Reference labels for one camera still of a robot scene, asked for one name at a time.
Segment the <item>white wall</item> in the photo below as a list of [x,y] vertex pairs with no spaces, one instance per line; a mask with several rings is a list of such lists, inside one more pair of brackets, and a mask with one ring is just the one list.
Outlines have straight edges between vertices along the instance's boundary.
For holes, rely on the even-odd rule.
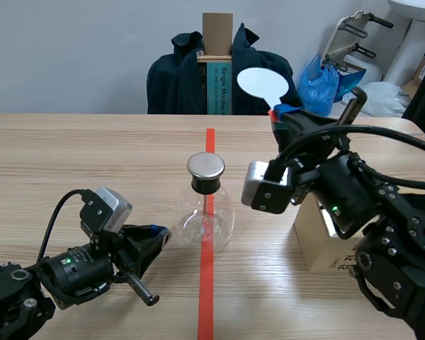
[[386,70],[408,22],[386,0],[0,0],[0,112],[146,113],[149,67],[203,11],[233,12],[297,77],[359,9],[396,25],[371,24],[363,44]]

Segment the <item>robotic arm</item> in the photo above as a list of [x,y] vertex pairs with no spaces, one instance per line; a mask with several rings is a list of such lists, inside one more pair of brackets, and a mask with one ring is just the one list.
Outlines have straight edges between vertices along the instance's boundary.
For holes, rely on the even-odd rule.
[[[44,256],[52,227],[64,202],[80,194],[81,229],[89,243],[69,248],[53,258]],[[128,283],[143,302],[159,301],[140,281],[160,254],[171,233],[156,225],[124,225],[132,206],[107,188],[75,190],[66,194],[50,219],[38,260],[22,268],[15,262],[0,266],[0,340],[29,339],[52,319],[55,305],[41,290],[42,283],[61,310],[97,298],[112,283]]]
[[[379,174],[350,151],[346,134],[382,135],[422,150],[425,142],[380,127],[349,125],[366,102],[363,91],[353,93],[356,98],[338,121],[276,106],[270,116],[280,154],[269,163],[250,164],[242,202],[280,214],[289,203],[301,204],[307,193],[314,193],[340,238],[348,239],[365,227],[350,275],[378,311],[403,319],[419,340],[425,340],[425,195],[398,193],[398,186],[425,190],[425,182]],[[368,224],[374,217],[378,221]]]

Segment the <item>dark blue coat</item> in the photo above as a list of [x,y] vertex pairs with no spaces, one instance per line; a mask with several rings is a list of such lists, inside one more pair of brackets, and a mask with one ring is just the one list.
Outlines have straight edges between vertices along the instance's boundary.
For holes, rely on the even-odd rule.
[[[241,24],[232,46],[232,114],[265,115],[269,107],[263,99],[244,93],[237,75],[249,67],[265,67],[281,74],[290,90],[282,102],[300,106],[288,61],[270,52],[257,51],[252,45],[259,37]],[[149,70],[147,99],[149,114],[206,114],[206,103],[197,65],[197,51],[202,50],[199,32],[182,33],[171,40],[174,53],[159,58]]]

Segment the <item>glass flask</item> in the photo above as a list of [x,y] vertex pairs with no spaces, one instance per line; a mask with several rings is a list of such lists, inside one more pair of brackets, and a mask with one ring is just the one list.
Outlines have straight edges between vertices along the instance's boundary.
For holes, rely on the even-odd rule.
[[200,248],[202,240],[208,240],[219,251],[232,236],[234,224],[234,202],[220,185],[225,163],[216,154],[201,152],[188,160],[187,169],[192,181],[178,201],[178,230],[191,246]]

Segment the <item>metal lid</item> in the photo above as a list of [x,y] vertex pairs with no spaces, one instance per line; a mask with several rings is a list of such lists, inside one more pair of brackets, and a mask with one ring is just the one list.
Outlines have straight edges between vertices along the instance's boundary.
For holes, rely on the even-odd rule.
[[187,161],[187,169],[192,176],[202,181],[218,179],[225,170],[222,158],[211,152],[200,152],[194,154]]

